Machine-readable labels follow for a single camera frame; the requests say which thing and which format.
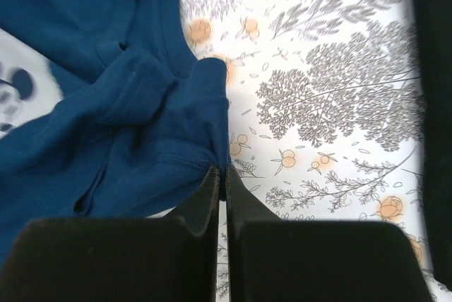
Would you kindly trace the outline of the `dark blue t shirt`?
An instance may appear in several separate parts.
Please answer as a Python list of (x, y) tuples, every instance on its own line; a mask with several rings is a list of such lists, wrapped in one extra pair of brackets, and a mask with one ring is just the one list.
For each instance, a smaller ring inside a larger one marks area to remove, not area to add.
[(148, 217), (230, 163), (227, 67), (179, 0), (1, 0), (50, 71), (1, 70), (1, 252), (43, 217)]

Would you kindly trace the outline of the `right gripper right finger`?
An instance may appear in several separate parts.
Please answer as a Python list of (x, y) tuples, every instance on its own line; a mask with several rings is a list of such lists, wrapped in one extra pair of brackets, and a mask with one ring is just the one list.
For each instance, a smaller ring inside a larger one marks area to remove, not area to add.
[(230, 167), (225, 178), (232, 301), (430, 301), (394, 224), (284, 220)]

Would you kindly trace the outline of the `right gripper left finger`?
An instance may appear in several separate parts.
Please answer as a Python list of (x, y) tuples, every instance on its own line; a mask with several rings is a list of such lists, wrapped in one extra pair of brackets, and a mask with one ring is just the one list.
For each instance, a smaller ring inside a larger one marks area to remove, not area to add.
[(31, 222), (1, 270), (2, 301), (214, 301), (220, 175), (161, 218)]

